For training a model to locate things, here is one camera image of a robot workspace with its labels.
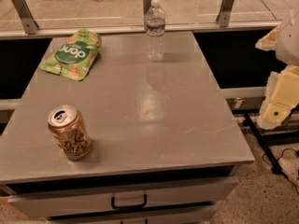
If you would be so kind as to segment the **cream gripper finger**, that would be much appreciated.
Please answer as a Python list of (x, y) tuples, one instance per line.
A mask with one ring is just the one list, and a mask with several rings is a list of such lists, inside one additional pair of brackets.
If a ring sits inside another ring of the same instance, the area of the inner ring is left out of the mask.
[(272, 29), (267, 35), (259, 39), (255, 44), (255, 48), (264, 51), (275, 50), (276, 42), (277, 42), (277, 34), (278, 34), (278, 26)]
[(280, 73), (271, 72), (257, 124), (265, 130), (279, 126), (299, 105), (299, 66), (287, 65)]

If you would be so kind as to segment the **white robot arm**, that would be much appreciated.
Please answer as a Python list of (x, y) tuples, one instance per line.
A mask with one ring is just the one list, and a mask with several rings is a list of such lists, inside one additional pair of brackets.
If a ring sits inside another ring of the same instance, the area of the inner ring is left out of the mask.
[(273, 130), (299, 105), (299, 6), (259, 39), (255, 48), (273, 50), (276, 58), (287, 64), (281, 72), (270, 73), (257, 119), (260, 128)]

